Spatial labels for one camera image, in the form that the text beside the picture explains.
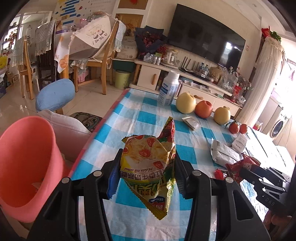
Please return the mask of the person's right hand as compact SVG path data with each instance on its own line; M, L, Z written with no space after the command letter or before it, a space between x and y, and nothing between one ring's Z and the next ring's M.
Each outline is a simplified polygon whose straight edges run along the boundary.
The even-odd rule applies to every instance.
M275 240L278 238L280 233L285 229L285 227L288 225L291 219L292 219L291 216L278 216L276 214L273 214L269 210L264 217L263 224L265 225L267 230L270 230L271 225L275 226L275 228L270 234L271 239Z

